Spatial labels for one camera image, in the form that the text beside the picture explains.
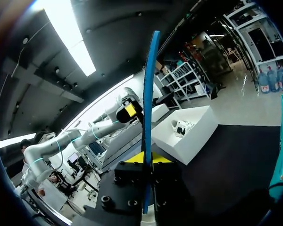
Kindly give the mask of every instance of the white box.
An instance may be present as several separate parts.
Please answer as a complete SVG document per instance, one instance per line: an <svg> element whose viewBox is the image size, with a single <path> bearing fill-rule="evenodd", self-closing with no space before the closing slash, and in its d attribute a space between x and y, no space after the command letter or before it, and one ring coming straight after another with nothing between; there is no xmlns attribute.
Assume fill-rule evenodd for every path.
<svg viewBox="0 0 283 226"><path fill-rule="evenodd" d="M162 116L164 116L169 111L165 104L158 105L152 108L152 118L151 122L157 122Z"/></svg>
<svg viewBox="0 0 283 226"><path fill-rule="evenodd" d="M194 123L183 138L176 137L172 120ZM210 106L176 110L151 131L151 138L158 147L187 165L205 145L218 126Z"/></svg>

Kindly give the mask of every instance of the white lab coat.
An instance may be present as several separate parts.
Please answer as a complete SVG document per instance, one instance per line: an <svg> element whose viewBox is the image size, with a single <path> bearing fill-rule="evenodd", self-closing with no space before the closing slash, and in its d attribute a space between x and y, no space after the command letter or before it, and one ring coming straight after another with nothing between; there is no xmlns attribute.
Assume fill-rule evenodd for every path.
<svg viewBox="0 0 283 226"><path fill-rule="evenodd" d="M28 168L29 165L27 163L24 163L22 173L25 174ZM40 184L39 189L44 189L45 191L45 196L41 197L44 202L56 211L60 211L62 206L67 201L67 197L64 196L48 179L44 180Z"/></svg>

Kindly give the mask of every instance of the teal panel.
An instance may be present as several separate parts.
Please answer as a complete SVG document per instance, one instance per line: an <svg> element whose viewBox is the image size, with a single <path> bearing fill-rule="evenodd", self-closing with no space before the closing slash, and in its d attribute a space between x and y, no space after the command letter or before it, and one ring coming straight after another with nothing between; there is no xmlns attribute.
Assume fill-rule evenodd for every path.
<svg viewBox="0 0 283 226"><path fill-rule="evenodd" d="M282 115L281 115L281 129L280 129L280 153L275 166L274 174L271 179L270 185L278 182L283 182L281 176L283 175L283 95L282 95ZM283 186L278 186L269 190L270 196L278 200L283 193Z"/></svg>

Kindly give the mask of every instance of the white robotic arm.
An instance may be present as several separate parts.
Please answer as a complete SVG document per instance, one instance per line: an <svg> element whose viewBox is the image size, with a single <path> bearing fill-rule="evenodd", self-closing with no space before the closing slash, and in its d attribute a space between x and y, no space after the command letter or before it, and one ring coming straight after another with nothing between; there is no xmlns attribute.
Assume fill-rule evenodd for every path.
<svg viewBox="0 0 283 226"><path fill-rule="evenodd" d="M99 121L93 124L83 135L81 135L78 130L66 131L64 134L42 144L27 147L24 151L24 157L26 163L29 165L29 169L22 177L23 184L37 189L39 184L47 179L52 172L44 158L58 154L63 151L69 143L72 143L74 148L80 151L97 139L127 126L127 123L120 123L116 118L117 111L121 107L122 99L127 97L134 98L137 101L139 100L137 95L130 88L124 88L116 104L105 110L105 115L108 116L110 120Z"/></svg>

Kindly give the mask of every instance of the monitor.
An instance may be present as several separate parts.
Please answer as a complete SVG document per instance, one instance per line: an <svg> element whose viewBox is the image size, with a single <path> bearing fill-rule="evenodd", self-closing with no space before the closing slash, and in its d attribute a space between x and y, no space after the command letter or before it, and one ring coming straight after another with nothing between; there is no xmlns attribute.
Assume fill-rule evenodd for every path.
<svg viewBox="0 0 283 226"><path fill-rule="evenodd" d="M78 158L79 158L79 156L77 155L77 153L74 152L71 156L68 157L68 160L71 163L74 163Z"/></svg>

